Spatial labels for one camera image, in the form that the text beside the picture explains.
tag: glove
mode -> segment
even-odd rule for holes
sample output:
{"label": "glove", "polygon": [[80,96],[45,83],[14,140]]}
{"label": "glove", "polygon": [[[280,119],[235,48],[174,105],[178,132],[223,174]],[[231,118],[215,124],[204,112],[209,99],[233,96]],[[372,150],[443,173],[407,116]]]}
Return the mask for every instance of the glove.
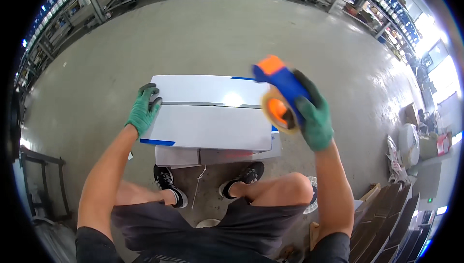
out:
{"label": "glove", "polygon": [[312,151],[324,150],[334,135],[327,101],[319,93],[314,83],[308,80],[303,73],[294,70],[293,74],[308,91],[312,100],[311,103],[303,96],[295,99],[295,105],[305,120],[301,133]]}
{"label": "glove", "polygon": [[150,97],[153,94],[158,94],[160,91],[156,88],[156,84],[147,84],[139,89],[137,99],[132,106],[127,124],[132,124],[139,134],[139,138],[147,132],[151,123],[154,121],[158,110],[161,107],[162,99],[158,97],[154,102],[150,103]]}

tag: cardboard box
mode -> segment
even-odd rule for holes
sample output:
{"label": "cardboard box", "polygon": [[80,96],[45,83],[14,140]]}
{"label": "cardboard box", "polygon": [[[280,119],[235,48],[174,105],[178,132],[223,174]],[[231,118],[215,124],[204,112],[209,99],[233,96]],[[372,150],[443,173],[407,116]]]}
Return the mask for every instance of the cardboard box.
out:
{"label": "cardboard box", "polygon": [[253,162],[279,157],[282,143],[278,131],[271,134],[271,150],[257,152],[232,149],[186,149],[179,147],[155,147],[155,159],[158,166],[171,168],[194,167],[199,165],[224,164],[231,162]]}
{"label": "cardboard box", "polygon": [[260,109],[269,84],[207,75],[160,75],[151,82],[159,88],[163,103],[140,142],[194,149],[270,150],[271,124]]}
{"label": "cardboard box", "polygon": [[260,108],[268,83],[252,78],[210,75],[159,75],[151,83],[159,89],[164,104],[216,105]]}
{"label": "cardboard box", "polygon": [[141,143],[196,149],[266,151],[271,124],[261,109],[162,105]]}
{"label": "cardboard box", "polygon": [[414,102],[405,107],[406,123],[410,123],[419,127],[419,115],[417,114]]}

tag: wooden plank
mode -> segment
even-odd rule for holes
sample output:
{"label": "wooden plank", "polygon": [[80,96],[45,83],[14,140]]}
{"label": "wooden plank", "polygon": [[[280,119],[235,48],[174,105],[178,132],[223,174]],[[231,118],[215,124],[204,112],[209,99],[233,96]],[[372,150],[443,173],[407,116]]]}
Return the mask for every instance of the wooden plank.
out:
{"label": "wooden plank", "polygon": [[312,222],[310,224],[310,251],[316,246],[317,238],[319,237],[319,224]]}
{"label": "wooden plank", "polygon": [[367,194],[363,195],[362,198],[360,198],[359,200],[362,200],[363,202],[367,201],[367,200],[371,200],[371,199],[374,199],[380,192],[380,183],[377,183],[376,185],[374,185],[373,188],[371,188],[370,191],[368,191]]}

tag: concrete floor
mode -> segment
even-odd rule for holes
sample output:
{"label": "concrete floor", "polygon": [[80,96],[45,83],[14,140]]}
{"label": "concrete floor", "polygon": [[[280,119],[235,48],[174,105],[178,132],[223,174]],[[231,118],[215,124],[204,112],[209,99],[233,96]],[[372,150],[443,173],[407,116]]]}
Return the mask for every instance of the concrete floor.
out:
{"label": "concrete floor", "polygon": [[[66,160],[67,197],[77,212],[87,174],[124,126],[137,89],[152,75],[251,77],[251,64],[267,54],[301,70],[327,98],[355,199],[372,182],[386,185],[386,135],[396,139],[403,107],[413,101],[422,107],[411,69],[345,15],[283,0],[168,0],[109,21],[67,48],[39,78],[22,136],[32,150]],[[301,135],[281,139],[282,157],[266,162],[264,179],[295,171],[315,176],[313,153]],[[137,142],[132,152],[124,179],[157,189],[154,147]],[[194,209],[190,202],[180,210],[190,224],[222,218],[228,202],[217,187],[241,167],[208,166]],[[32,179],[40,173],[39,167],[28,168]],[[173,171],[190,201],[192,178],[202,170]],[[58,181],[48,173],[55,208],[62,212]],[[313,220],[317,212],[302,215],[284,244],[306,244]],[[135,258],[117,230],[114,239],[125,261]]]}

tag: dark gray shorts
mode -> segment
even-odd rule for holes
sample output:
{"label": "dark gray shorts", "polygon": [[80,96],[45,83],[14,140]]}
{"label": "dark gray shorts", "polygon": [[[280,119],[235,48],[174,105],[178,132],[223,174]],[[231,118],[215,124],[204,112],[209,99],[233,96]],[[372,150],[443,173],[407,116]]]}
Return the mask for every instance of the dark gray shorts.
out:
{"label": "dark gray shorts", "polygon": [[271,254],[282,236],[307,206],[252,206],[243,198],[230,203],[219,225],[195,229],[164,202],[115,206],[113,224],[124,235],[126,247],[142,252],[157,245],[222,244]]}

